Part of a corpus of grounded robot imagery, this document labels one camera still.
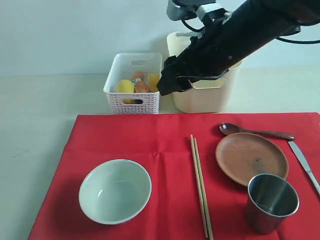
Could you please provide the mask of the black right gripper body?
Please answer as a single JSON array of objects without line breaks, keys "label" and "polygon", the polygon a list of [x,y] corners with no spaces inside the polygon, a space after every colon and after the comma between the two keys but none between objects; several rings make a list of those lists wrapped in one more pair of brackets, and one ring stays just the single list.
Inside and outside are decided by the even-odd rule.
[{"label": "black right gripper body", "polygon": [[216,80],[250,55],[245,40],[248,27],[240,20],[206,19],[202,23],[200,35],[192,37],[187,49],[174,59],[174,80],[177,82]]}]

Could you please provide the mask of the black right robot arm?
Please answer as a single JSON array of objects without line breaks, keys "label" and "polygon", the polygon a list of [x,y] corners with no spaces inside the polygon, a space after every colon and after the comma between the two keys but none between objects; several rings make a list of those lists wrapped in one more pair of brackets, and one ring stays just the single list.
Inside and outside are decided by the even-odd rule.
[{"label": "black right robot arm", "polygon": [[228,68],[279,37],[296,25],[316,25],[320,21],[318,0],[246,0],[226,16],[205,13],[208,0],[174,0],[184,10],[182,20],[198,17],[204,24],[201,35],[179,56],[169,57],[162,77],[211,77]]}]

